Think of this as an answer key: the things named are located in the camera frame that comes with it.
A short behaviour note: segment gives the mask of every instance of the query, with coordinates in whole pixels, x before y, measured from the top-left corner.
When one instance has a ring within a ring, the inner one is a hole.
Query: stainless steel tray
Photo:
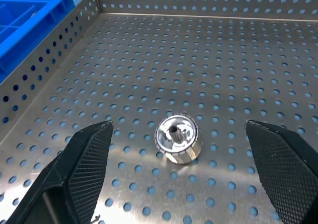
[[[111,119],[98,223],[279,223],[243,125],[287,127],[318,151],[317,8],[83,0],[0,86],[0,221],[76,131]],[[153,139],[179,112],[203,139],[184,166]]]

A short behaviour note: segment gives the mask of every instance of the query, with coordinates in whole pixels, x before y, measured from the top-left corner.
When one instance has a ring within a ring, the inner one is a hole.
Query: blue bin
[[[0,83],[74,7],[73,0],[0,0]]]

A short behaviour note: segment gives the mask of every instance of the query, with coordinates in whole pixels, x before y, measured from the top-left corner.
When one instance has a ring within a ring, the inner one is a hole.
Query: metal floor
[[[101,13],[2,142],[1,218],[76,131],[111,119],[98,223],[281,223],[244,123],[317,144],[317,45],[314,22]],[[190,165],[154,143],[180,112],[203,139]]]

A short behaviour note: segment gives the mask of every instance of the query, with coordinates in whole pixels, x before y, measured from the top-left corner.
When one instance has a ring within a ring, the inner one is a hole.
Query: silver metal part
[[[105,119],[114,135],[98,224],[281,223],[244,123],[284,126],[318,151],[317,8],[318,0],[78,4],[0,85],[0,121],[8,118],[0,224],[71,136]],[[167,160],[153,136],[163,117],[183,112],[204,140],[186,166]]]
[[[199,128],[186,114],[174,114],[163,119],[156,129],[155,143],[160,152],[177,164],[193,161],[202,148]]]

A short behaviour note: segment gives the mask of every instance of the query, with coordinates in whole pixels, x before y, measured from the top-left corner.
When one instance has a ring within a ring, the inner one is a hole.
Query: blue bin divider
[[[0,83],[74,7],[73,0],[0,0]]]

